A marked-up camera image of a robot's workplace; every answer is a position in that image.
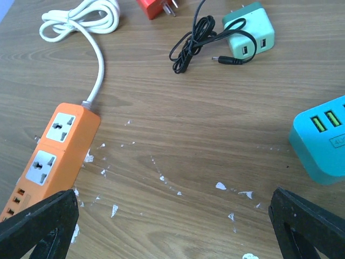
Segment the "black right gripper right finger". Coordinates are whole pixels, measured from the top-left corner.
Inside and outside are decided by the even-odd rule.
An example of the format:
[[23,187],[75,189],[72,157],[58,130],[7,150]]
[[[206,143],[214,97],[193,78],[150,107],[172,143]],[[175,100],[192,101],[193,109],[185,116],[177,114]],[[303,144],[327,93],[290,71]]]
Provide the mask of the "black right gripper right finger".
[[268,214],[283,258],[344,258],[344,219],[278,187]]

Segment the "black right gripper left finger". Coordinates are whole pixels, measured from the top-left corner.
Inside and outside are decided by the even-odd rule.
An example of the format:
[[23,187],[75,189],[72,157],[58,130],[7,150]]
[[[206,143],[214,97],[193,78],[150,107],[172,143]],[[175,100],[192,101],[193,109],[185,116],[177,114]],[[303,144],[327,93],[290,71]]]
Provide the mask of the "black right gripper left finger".
[[1,258],[65,258],[79,217],[73,190],[59,191],[1,222]]

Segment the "orange power strip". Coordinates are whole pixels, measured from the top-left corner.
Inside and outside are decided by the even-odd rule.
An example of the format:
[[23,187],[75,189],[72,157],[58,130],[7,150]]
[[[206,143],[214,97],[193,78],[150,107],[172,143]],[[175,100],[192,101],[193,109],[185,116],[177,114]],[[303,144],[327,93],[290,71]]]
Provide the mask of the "orange power strip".
[[58,105],[1,213],[1,221],[72,188],[100,122],[98,115],[81,105]]

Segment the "green USB charger plug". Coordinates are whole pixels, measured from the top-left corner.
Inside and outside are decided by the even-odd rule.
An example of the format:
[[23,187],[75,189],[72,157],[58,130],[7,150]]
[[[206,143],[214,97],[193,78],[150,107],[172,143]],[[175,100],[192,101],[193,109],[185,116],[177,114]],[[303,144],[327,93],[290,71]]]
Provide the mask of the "green USB charger plug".
[[251,35],[253,41],[242,34],[235,33],[227,41],[233,56],[237,59],[246,59],[253,54],[270,50],[275,43],[275,30],[260,2],[254,2],[239,10],[225,15],[222,19],[223,28],[241,30]]

